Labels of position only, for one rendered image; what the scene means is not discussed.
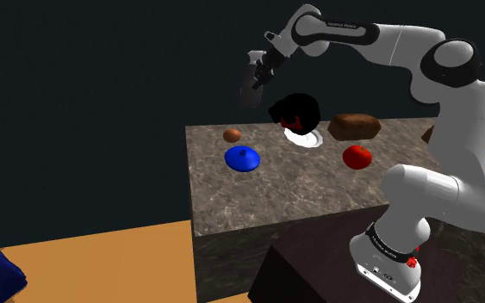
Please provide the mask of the grey bottle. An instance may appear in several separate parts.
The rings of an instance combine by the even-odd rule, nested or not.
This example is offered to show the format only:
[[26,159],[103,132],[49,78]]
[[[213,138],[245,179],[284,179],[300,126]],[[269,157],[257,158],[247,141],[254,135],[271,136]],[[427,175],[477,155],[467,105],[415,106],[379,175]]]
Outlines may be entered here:
[[257,82],[255,79],[255,70],[258,62],[266,54],[266,51],[251,50],[248,53],[249,61],[243,71],[243,77],[239,89],[239,105],[246,108],[255,108],[260,104],[263,88],[256,89],[253,85]]

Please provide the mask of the black round object with red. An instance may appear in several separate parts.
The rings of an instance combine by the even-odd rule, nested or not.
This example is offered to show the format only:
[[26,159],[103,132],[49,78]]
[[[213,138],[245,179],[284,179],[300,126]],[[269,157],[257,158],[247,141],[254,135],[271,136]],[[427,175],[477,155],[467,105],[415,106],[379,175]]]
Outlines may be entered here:
[[320,123],[318,102],[310,95],[295,93],[276,102],[268,110],[274,123],[297,135],[306,135]]

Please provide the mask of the white plate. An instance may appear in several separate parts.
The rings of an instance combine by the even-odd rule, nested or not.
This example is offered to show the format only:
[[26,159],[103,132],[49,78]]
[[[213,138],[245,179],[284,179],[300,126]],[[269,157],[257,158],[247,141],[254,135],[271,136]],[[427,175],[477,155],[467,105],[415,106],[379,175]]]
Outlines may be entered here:
[[316,148],[323,143],[323,138],[316,129],[305,135],[299,135],[285,128],[284,135],[290,142],[304,148]]

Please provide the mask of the blue round lid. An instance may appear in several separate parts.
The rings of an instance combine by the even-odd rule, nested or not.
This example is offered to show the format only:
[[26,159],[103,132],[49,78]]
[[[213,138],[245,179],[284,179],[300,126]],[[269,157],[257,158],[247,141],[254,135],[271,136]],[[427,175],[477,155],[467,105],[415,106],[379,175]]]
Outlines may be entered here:
[[236,145],[229,148],[224,154],[226,165],[238,172],[250,172],[260,165],[260,156],[252,148]]

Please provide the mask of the brown bread loaf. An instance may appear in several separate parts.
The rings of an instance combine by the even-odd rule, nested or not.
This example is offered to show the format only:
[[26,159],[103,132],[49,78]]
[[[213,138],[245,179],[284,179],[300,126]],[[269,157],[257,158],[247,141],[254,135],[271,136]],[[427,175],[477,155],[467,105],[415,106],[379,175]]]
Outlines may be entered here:
[[336,114],[327,127],[337,141],[373,139],[380,130],[380,121],[368,114]]

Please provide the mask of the red tomato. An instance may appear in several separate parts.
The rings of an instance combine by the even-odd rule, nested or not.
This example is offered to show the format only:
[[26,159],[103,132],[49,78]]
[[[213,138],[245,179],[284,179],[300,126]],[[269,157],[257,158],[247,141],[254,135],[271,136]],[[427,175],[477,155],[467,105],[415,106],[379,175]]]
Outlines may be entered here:
[[370,151],[361,145],[352,145],[342,154],[346,166],[353,170],[361,170],[368,167],[372,162]]

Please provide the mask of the dark robot stand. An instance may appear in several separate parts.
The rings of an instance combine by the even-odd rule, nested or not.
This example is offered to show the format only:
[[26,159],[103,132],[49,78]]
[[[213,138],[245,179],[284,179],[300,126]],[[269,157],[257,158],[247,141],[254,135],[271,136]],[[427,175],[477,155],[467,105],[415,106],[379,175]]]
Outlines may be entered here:
[[[252,303],[400,303],[362,277],[349,252],[353,236],[384,206],[301,220],[269,248],[252,284]],[[414,303],[485,303],[485,233],[430,220],[420,248],[421,289]]]

